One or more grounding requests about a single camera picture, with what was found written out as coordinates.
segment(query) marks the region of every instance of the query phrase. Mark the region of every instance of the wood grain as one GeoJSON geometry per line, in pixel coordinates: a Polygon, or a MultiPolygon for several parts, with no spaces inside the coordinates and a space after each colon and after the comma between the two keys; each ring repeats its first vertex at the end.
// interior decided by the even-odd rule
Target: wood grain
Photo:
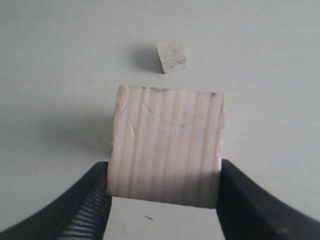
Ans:
{"type": "Polygon", "coordinates": [[[218,93],[120,86],[107,194],[214,208],[224,99],[218,93]]]}

